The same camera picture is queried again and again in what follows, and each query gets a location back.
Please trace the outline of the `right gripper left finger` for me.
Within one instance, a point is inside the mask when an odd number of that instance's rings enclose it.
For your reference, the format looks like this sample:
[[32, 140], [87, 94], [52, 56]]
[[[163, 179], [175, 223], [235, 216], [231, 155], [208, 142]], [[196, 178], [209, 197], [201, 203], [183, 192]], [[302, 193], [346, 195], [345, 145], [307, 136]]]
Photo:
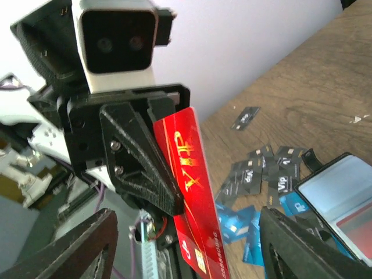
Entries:
[[117, 240], [115, 211], [101, 209], [1, 278], [110, 278]]

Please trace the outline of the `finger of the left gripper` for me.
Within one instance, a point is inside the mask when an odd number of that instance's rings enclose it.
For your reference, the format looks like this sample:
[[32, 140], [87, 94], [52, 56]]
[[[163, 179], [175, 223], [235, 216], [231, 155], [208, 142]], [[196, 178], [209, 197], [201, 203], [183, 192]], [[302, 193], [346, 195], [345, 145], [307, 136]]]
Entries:
[[138, 206], [170, 216], [183, 212], [183, 195], [140, 113], [130, 103], [104, 105], [99, 112], [106, 165], [116, 191]]
[[176, 105], [169, 97], [156, 97], [148, 99], [148, 114], [152, 122], [161, 120], [176, 112]]

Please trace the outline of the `black card holder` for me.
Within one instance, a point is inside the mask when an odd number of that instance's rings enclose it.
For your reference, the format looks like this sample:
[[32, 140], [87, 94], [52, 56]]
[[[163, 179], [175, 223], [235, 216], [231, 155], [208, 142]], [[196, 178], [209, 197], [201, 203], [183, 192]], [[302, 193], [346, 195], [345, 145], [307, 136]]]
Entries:
[[322, 164], [309, 149], [302, 156], [311, 174], [295, 187], [298, 195], [310, 206], [336, 239], [355, 259], [371, 266], [345, 243], [337, 222], [365, 206], [371, 206], [371, 165], [345, 152]]

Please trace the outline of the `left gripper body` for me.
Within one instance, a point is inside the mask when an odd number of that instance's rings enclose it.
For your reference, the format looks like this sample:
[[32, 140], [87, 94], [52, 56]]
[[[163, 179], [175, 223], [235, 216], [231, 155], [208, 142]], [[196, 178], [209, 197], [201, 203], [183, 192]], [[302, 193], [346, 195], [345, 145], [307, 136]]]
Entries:
[[169, 97], [176, 112], [190, 104], [190, 90], [182, 84], [158, 85], [96, 94], [81, 94], [70, 98], [67, 104], [58, 105], [70, 164], [76, 174], [83, 174], [96, 163], [106, 165], [105, 146], [99, 112], [104, 105], [131, 104], [140, 113], [155, 139], [153, 125], [147, 112], [148, 99]]

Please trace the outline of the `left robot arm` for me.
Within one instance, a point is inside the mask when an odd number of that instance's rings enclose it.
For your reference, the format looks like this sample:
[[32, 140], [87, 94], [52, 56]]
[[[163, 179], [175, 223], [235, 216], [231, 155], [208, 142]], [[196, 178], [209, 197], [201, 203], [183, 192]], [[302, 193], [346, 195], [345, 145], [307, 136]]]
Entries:
[[152, 70], [176, 16], [152, 1], [48, 1], [21, 17], [11, 32], [45, 85], [1, 102], [1, 131], [133, 208], [181, 214], [184, 197], [154, 126], [189, 107], [190, 91], [156, 84]]

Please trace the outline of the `red VIP card 839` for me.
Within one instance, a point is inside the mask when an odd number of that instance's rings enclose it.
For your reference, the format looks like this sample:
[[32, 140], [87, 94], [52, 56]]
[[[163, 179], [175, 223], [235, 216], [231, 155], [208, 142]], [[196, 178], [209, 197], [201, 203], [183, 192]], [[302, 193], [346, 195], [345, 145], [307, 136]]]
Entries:
[[337, 227], [353, 252], [371, 260], [371, 206], [365, 206], [337, 222]]

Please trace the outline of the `red VIP card 840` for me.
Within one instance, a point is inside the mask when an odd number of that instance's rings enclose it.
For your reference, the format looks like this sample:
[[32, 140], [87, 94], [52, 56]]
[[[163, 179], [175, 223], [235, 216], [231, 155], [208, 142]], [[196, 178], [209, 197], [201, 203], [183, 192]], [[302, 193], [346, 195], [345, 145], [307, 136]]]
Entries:
[[183, 195], [183, 213], [174, 217], [183, 259], [201, 278], [229, 278], [195, 109], [188, 107], [158, 120], [153, 129]]

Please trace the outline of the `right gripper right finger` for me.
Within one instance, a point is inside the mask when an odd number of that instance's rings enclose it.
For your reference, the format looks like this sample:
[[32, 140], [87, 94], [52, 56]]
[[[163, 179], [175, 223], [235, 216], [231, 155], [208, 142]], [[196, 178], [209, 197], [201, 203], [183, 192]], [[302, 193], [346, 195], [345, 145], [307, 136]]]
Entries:
[[274, 208], [260, 214], [267, 278], [367, 278], [368, 267], [324, 244]]

